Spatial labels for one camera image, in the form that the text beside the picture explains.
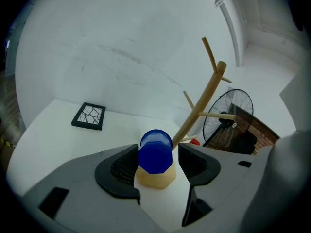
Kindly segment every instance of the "framed artwork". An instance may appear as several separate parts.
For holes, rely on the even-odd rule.
[[[106,107],[84,103],[73,118],[71,125],[91,130],[102,130]]]

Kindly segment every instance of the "wooden floor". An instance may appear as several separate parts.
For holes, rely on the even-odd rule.
[[[0,72],[0,137],[16,145],[23,134],[19,123],[20,111],[17,103],[15,77],[6,77]],[[6,171],[13,149],[0,142],[1,167]]]

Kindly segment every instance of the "wooden stick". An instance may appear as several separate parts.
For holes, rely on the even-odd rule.
[[[200,112],[199,116],[215,117],[215,118],[222,118],[222,119],[228,119],[228,120],[234,120],[235,119],[235,115],[232,115],[232,114],[220,114],[220,113],[209,113],[209,112]]]
[[[188,133],[191,127],[195,124],[195,122],[199,118],[199,113],[204,111],[205,107],[207,106],[208,102],[213,96],[215,90],[217,89],[217,86],[225,72],[226,67],[227,67],[227,64],[225,62],[222,62],[222,61],[218,62],[217,73],[214,72],[212,74],[200,99],[196,103],[195,107],[191,111],[190,115],[188,116],[184,124],[181,126],[179,131],[174,136],[172,150],[174,150],[174,148],[178,145],[178,143],[185,137],[185,135]]]
[[[191,99],[189,98],[187,92],[184,91],[184,94],[185,94],[185,97],[186,97],[186,99],[187,99],[187,101],[188,101],[188,104],[190,105],[191,109],[193,109],[193,108],[194,108],[194,105],[193,105]]]
[[[203,41],[204,46],[205,46],[205,48],[206,48],[206,51],[207,51],[207,53],[208,53],[210,62],[212,63],[212,67],[213,67],[214,73],[217,73],[216,62],[215,62],[215,58],[214,58],[212,49],[210,49],[210,46],[209,46],[209,43],[208,43],[206,37],[202,38],[202,41]]]
[[[197,135],[193,135],[193,136],[190,136],[190,137],[186,137],[186,138],[182,139],[180,142],[189,141],[189,140],[192,140],[192,139],[195,139],[195,138],[198,138],[198,136]]]
[[[226,82],[228,82],[228,83],[232,83],[232,81],[231,81],[230,79],[227,79],[227,78],[225,78],[225,77],[222,77],[222,80],[223,80],[223,81],[226,81]]]

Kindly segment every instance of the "fan guard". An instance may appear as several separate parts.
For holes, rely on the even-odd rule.
[[[203,146],[230,151],[232,142],[239,134],[246,132],[253,120],[253,103],[249,95],[240,89],[221,95],[213,104],[210,113],[233,114],[235,120],[206,117],[203,126]]]

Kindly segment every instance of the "blue plastic cup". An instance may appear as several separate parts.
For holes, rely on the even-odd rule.
[[[139,165],[150,174],[164,173],[173,163],[172,147],[166,132],[148,131],[140,141]]]

